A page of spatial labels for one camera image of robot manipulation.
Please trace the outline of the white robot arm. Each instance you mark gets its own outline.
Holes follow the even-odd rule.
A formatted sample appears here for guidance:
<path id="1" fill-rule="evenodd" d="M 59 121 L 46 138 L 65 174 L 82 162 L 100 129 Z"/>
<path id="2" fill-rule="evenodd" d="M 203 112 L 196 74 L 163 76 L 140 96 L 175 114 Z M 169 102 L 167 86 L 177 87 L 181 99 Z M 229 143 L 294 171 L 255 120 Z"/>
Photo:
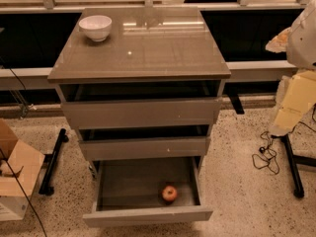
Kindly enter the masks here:
<path id="1" fill-rule="evenodd" d="M 292 77 L 283 76 L 276 91 L 276 105 L 269 132 L 284 136 L 293 131 L 316 104 L 316 0 L 312 0 L 292 25 L 266 45 L 271 52 L 285 52 L 297 68 Z"/>

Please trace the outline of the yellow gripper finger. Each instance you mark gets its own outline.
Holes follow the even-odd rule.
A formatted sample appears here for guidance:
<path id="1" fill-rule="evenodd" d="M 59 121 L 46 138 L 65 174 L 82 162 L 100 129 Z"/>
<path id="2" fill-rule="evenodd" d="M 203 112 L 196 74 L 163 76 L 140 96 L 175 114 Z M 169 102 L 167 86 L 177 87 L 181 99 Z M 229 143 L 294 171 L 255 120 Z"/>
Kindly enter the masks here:
<path id="1" fill-rule="evenodd" d="M 281 31 L 266 44 L 266 50 L 274 53 L 286 52 L 289 34 L 290 28 Z"/>

